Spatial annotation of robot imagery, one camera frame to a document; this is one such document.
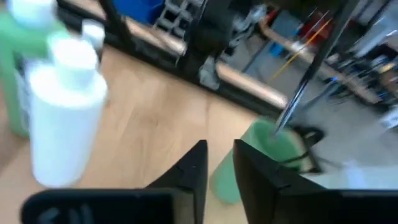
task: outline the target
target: bottle cap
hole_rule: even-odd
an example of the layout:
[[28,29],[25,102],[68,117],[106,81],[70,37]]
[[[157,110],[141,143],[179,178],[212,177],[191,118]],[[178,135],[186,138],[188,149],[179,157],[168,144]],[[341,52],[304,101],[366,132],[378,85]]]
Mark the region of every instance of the bottle cap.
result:
[[98,58],[87,41],[55,34],[49,37],[49,49],[61,85],[71,89],[90,85],[97,71]]
[[23,26],[50,27],[56,21],[56,0],[9,0],[8,10]]
[[84,19],[81,27],[83,40],[88,41],[95,49],[102,48],[105,38],[105,27],[92,19]]

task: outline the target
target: black rod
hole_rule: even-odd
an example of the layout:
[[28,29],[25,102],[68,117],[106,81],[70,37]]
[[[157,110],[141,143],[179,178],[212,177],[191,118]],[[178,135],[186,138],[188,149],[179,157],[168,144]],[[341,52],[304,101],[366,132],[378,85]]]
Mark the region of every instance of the black rod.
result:
[[98,3],[106,14],[106,20],[109,21],[113,28],[115,28],[115,31],[122,43],[127,49],[134,51],[136,46],[132,41],[132,35],[127,27],[126,20],[123,20],[118,14],[113,2],[109,0],[98,0]]
[[372,16],[372,18],[369,20],[368,24],[366,25],[366,30],[370,30],[372,26],[378,22],[378,20],[381,18],[383,15],[384,11],[387,9],[388,5],[392,0],[385,0],[383,5],[377,10],[377,12]]
[[275,124],[274,135],[276,135],[290,119],[295,107],[304,93],[304,90],[308,86],[309,81],[315,76],[323,61],[329,55],[333,46],[336,44],[359,1],[360,0],[347,0],[336,11],[335,25],[333,26],[333,30],[330,32],[330,36],[320,47],[319,52],[316,54],[311,65],[305,72],[303,78],[300,80],[293,98],[289,101],[283,112],[280,114]]

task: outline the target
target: white bottle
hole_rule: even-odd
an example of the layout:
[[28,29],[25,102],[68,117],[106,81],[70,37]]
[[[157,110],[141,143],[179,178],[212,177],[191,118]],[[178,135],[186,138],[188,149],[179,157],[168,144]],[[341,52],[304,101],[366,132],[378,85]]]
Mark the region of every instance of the white bottle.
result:
[[33,29],[48,29],[57,21],[57,1],[7,1],[8,11],[18,24]]
[[105,39],[104,25],[93,19],[83,19],[81,25],[81,38],[88,41],[94,47],[99,61],[101,62]]
[[29,70],[32,169],[40,184],[68,187],[90,158],[107,85],[88,42],[52,37],[49,47],[53,65]]

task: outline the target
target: plastic bottle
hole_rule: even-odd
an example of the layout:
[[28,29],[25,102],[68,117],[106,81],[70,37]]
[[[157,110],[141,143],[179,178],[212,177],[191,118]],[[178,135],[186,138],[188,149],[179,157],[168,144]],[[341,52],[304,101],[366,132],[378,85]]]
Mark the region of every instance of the plastic bottle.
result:
[[68,187],[90,158],[107,85],[88,42],[51,38],[49,46],[53,65],[29,70],[32,170],[46,187]]
[[56,16],[56,0],[8,0],[0,11],[0,80],[11,129],[29,134],[26,68],[47,57],[47,37],[67,30]]
[[98,60],[101,62],[105,38],[104,25],[92,19],[83,19],[81,38],[94,47]]

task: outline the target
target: green cup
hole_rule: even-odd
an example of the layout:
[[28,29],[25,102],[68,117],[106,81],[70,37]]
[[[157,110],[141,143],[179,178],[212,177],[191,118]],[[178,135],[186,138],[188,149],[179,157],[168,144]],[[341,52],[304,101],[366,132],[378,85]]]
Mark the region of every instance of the green cup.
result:
[[[259,118],[252,123],[241,139],[278,162],[300,156],[300,146],[294,143],[294,137],[289,130],[281,131],[276,138],[271,137],[274,125],[273,121]],[[301,161],[294,161],[286,164],[287,167],[297,169],[299,169],[301,165]],[[226,203],[236,203],[240,201],[241,196],[235,179],[232,150],[225,156],[214,171],[211,176],[210,185],[213,193],[221,201]]]

